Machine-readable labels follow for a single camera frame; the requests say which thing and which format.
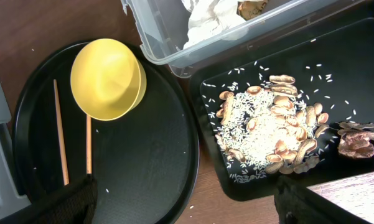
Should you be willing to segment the yellow bowl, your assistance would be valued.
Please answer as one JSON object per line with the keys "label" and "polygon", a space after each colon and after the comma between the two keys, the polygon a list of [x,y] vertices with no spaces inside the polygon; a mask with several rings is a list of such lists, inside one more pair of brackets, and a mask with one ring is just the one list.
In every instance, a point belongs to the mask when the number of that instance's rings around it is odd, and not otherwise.
{"label": "yellow bowl", "polygon": [[142,63],[124,43],[97,39],[75,57],[70,86],[84,113],[100,121],[111,121],[140,104],[147,78]]}

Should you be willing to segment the peanut shells and rice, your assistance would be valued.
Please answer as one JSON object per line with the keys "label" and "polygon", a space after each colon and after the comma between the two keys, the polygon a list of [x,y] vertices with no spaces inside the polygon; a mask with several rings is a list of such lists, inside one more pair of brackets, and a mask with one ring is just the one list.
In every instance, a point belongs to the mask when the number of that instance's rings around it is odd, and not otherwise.
{"label": "peanut shells and rice", "polygon": [[230,179],[245,184],[367,169],[374,162],[374,106],[321,67],[272,72],[251,63],[205,79],[200,97]]}

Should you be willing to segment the white tissue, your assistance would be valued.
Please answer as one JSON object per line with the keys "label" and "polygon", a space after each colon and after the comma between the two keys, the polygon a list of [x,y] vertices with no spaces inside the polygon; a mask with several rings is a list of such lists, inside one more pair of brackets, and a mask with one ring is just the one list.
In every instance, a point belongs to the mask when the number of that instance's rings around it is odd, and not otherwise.
{"label": "white tissue", "polygon": [[188,41],[183,49],[245,22],[237,14],[237,0],[181,0],[190,12]]}

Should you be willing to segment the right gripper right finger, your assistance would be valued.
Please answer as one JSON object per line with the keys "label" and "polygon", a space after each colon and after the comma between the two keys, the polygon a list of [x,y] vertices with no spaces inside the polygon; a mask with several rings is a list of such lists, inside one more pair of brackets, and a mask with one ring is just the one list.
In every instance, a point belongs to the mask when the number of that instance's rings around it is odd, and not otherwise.
{"label": "right gripper right finger", "polygon": [[277,181],[274,204],[280,224],[369,224],[286,176]]}

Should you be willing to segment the gold snack wrapper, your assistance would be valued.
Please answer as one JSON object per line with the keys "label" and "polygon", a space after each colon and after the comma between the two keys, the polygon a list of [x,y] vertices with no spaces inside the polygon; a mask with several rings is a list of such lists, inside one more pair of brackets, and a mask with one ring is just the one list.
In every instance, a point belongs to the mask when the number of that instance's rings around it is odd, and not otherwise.
{"label": "gold snack wrapper", "polygon": [[268,4],[268,0],[240,1],[237,7],[237,14],[248,21],[258,17]]}

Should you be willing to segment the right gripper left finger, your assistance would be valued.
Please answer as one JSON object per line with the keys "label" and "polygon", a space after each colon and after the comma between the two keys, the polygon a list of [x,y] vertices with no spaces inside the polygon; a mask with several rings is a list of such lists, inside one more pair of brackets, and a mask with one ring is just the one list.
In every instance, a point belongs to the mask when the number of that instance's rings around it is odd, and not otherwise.
{"label": "right gripper left finger", "polygon": [[98,200],[98,182],[88,174],[46,195],[26,208],[0,219],[0,223],[91,224]]}

